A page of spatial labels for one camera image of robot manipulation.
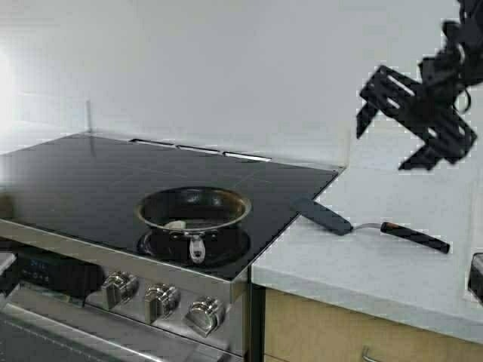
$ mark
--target drawer handle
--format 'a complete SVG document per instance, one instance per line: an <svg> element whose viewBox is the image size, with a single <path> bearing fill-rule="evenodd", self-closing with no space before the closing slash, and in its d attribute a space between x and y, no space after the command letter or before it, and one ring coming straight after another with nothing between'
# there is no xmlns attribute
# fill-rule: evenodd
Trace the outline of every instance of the drawer handle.
<svg viewBox="0 0 483 362"><path fill-rule="evenodd" d="M370 358L368 354L369 354L369 347L364 347L364 349L362 350L362 359L365 362L379 362L378 360Z"/></svg>

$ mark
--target pan rim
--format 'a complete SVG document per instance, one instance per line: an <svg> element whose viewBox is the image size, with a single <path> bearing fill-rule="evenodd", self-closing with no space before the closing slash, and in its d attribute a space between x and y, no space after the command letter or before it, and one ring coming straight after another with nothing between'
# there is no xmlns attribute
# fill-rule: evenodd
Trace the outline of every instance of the pan rim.
<svg viewBox="0 0 483 362"><path fill-rule="evenodd" d="M143 209L146 206L146 202L150 198L152 198L153 196L155 196L157 194L164 193L164 192L168 192L168 191L174 192L174 191L190 190L190 189L204 189L204 190L210 189L210 190L214 190L214 191L218 191L218 192L229 193L231 195L236 196L237 199L240 200L240 202L244 205L245 210L244 210L244 212L243 212L242 215L236 217L233 220L230 220L228 222L225 222L223 224L219 224L219 225L215 225L215 226L210 226L210 227L207 227L207 228L191 228L191 229L170 229L170 228L165 228L162 225L156 224L154 222L150 222L149 220L147 220L143 216ZM227 227L236 225L236 224L238 224L239 222L241 222L244 218L246 218L248 216L248 214L251 212L251 209L252 209L252 203L251 203L250 199L247 198L247 197L245 197L245 196L243 196L243 195L240 195L239 193L234 192L232 190L223 189L223 188L220 188L220 187L210 187L210 186L186 186L186 187L177 187L177 188L174 188L174 189L166 189L166 190L163 190L163 191L158 191L158 192L154 192L154 193L152 193L150 195L147 195L134 208L134 213L136 214L137 218L140 221L144 222L145 224L147 224L148 226L150 226L152 228L160 229L160 230L163 230L165 232L170 232L170 233L180 232L180 233L184 233L184 234L190 235L190 234L194 234L194 233L203 234L205 232L210 232L210 231L214 231L214 230L218 230L218 229L224 229L224 228L227 228Z"/></svg>

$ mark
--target black spatula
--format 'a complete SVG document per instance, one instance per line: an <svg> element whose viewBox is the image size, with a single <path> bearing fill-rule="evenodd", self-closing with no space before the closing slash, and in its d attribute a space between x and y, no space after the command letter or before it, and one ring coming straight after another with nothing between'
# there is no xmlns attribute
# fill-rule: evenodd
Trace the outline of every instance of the black spatula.
<svg viewBox="0 0 483 362"><path fill-rule="evenodd" d="M308 198L301 198L295 201L291 204L291 208L307 219L323 226L329 232L339 236L347 235L356 229L376 228L385 234L404 238L425 247L431 247L444 254L448 254L450 251L450 245L446 244L444 241L391 222L383 222L382 224L363 224L354 228L351 223L341 215Z"/></svg>

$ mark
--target frying pan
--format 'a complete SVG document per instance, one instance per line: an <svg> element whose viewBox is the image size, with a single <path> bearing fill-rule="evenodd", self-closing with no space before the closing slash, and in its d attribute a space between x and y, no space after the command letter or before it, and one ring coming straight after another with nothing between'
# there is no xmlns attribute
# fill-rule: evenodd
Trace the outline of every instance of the frying pan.
<svg viewBox="0 0 483 362"><path fill-rule="evenodd" d="M450 245L446 244L444 241L432 238L421 232L417 232L391 222L383 222L382 224L362 224L354 228L351 223L344 219L341 215L338 215L334 211L327 209L326 207L323 207L322 205L308 198L302 198L295 201L291 205L291 208L297 211L300 215L318 223L326 228L329 232L332 232L336 235L347 235L357 229L376 228L385 234L404 238L425 247L431 247L432 249L441 251L444 254L448 254L450 251Z"/></svg>
<svg viewBox="0 0 483 362"><path fill-rule="evenodd" d="M144 198L135 210L160 241L188 241L189 255L195 264L205 260L205 243L232 235L232 230L250 212L251 202L247 198L230 190L204 186L156 192Z"/></svg>

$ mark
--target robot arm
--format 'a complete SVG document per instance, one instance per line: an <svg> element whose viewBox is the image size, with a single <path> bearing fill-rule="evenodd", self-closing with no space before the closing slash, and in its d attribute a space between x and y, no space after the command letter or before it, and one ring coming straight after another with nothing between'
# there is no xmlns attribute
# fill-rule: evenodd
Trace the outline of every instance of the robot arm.
<svg viewBox="0 0 483 362"><path fill-rule="evenodd" d="M420 64L421 82L381 66L361 90L366 101L357 115L360 138L379 111L406 127L425 146L403 162L400 170L431 170L446 159L456 164L476 141L455 103L468 87L483 82L483 0L458 0L460 22L445 21L445 48Z"/></svg>

